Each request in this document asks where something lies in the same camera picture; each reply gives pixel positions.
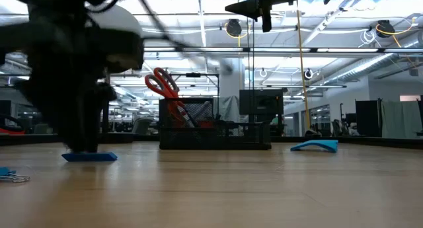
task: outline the paper clip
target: paper clip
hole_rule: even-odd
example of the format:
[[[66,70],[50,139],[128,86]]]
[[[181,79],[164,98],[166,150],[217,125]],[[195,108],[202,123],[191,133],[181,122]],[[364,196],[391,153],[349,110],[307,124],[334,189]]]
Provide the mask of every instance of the paper clip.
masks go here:
[[[11,171],[6,167],[0,168],[0,181],[7,182],[28,182],[29,176],[17,175],[16,171]]]

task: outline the blue foam piece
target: blue foam piece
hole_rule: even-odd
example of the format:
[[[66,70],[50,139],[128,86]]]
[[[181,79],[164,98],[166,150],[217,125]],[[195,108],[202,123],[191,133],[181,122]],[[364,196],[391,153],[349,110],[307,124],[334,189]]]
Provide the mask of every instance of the blue foam piece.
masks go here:
[[[323,149],[327,149],[331,153],[338,152],[338,141],[335,139],[322,139],[322,140],[309,140],[304,143],[300,143],[291,148],[291,151],[299,151],[302,148],[309,146],[309,145],[317,145],[322,147]]]
[[[107,153],[66,153],[61,155],[67,162],[86,161],[116,161],[118,157],[113,152]]]

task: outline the metal rod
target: metal rod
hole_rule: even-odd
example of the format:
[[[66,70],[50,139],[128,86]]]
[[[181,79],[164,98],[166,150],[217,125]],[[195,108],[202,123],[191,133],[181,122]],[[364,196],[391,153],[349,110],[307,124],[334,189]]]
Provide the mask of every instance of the metal rod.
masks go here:
[[[297,20],[298,20],[298,40],[299,40],[299,55],[301,62],[301,79],[303,81],[303,91],[304,91],[304,102],[305,102],[305,122],[307,130],[310,129],[310,113],[309,113],[309,104],[307,100],[307,90],[305,89],[305,79],[304,79],[304,65],[303,65],[303,41],[301,40],[301,23],[299,19],[299,6],[297,0]]]
[[[215,82],[213,82],[213,80],[212,80],[212,79],[210,79],[208,75],[206,75],[206,77],[210,80],[210,82],[211,82],[211,83],[213,83],[213,85],[215,85],[215,86],[217,87],[216,83],[215,83]]]

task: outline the fluorescent light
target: fluorescent light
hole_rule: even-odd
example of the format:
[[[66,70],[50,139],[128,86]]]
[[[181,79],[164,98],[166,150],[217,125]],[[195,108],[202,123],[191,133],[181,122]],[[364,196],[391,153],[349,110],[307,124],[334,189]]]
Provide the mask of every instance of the fluorescent light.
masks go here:
[[[423,49],[418,49],[418,48],[401,48],[401,49],[386,49],[385,52],[387,53],[421,53],[423,52]]]
[[[187,52],[199,52],[199,51],[207,51],[207,52],[242,52],[242,48],[213,48],[213,47],[203,47],[203,48],[186,48]]]
[[[410,43],[410,44],[408,44],[408,45],[404,46],[404,48],[411,47],[411,46],[413,46],[413,45],[415,45],[415,44],[417,44],[417,43],[418,43],[418,40],[416,40],[415,42]]]
[[[313,88],[310,89],[310,91],[313,91],[315,89],[342,89],[346,88],[345,85],[326,85],[326,86],[311,86]]]
[[[144,52],[168,52],[175,51],[174,47],[145,47]]]
[[[299,48],[252,48],[254,52],[299,52]],[[310,48],[303,48],[303,52],[310,52]]]
[[[127,93],[126,93],[126,91],[125,91],[123,88],[121,88],[121,87],[113,86],[113,89],[114,89],[117,93],[119,93],[120,95],[126,95],[126,94],[127,94]]]
[[[365,53],[365,52],[377,52],[379,49],[365,49],[365,48],[321,48],[317,52],[353,52],[353,53]]]
[[[304,96],[283,96],[284,98],[304,98]]]

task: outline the computer monitor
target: computer monitor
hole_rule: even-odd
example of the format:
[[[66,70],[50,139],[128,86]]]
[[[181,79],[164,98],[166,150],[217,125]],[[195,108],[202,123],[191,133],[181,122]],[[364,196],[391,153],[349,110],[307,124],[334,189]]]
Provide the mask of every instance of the computer monitor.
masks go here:
[[[284,113],[284,90],[240,90],[240,115],[269,115]]]

